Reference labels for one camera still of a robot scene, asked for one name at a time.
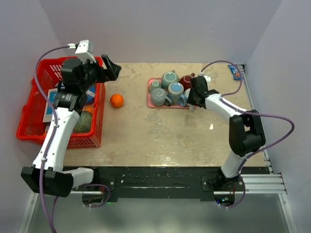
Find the white speckled mug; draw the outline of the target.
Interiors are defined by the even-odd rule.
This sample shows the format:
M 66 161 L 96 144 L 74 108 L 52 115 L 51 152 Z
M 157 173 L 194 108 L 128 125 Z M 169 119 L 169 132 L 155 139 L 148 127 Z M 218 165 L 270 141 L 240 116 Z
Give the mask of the white speckled mug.
M 190 89 L 190 88 L 188 88 L 188 89 L 187 89 L 187 90 L 185 90 L 185 92 L 184 92 L 184 96 L 186 97 L 186 101 L 188 101 L 190 91 L 191 91 L 191 89 Z

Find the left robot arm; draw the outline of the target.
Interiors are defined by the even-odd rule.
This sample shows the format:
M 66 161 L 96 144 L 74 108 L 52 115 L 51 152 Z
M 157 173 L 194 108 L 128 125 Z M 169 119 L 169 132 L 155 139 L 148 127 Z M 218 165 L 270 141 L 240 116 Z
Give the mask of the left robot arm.
M 63 161 L 69 139 L 87 100 L 86 92 L 97 83 L 115 81 L 121 66 L 106 54 L 101 55 L 106 65 L 79 58 L 67 58 L 61 66 L 62 81 L 54 97 L 55 112 L 39 155 L 30 167 L 23 167 L 21 177 L 30 189 L 39 194 L 67 197 L 75 187 L 84 185 L 89 190 L 100 187 L 101 179 L 91 168 L 63 171 Z

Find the blue butterfly mug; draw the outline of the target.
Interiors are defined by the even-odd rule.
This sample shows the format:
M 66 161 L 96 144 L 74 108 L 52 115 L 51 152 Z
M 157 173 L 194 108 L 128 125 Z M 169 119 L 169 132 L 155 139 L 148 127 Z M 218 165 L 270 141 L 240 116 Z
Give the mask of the blue butterfly mug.
M 187 97 L 184 95 L 184 87 L 181 83 L 174 82 L 169 85 L 168 97 L 174 105 L 182 107 L 187 105 Z

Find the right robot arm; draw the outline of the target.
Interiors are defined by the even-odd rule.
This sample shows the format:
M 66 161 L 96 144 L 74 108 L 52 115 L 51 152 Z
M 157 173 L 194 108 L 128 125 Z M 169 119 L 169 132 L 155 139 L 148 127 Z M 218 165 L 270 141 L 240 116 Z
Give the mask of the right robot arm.
M 240 109 L 218 91 L 209 90 L 204 76 L 190 80 L 187 103 L 211 110 L 229 124 L 230 154 L 218 169 L 216 177 L 208 182 L 214 190 L 227 191 L 239 180 L 247 156 L 257 152 L 266 143 L 260 116 L 256 110 Z

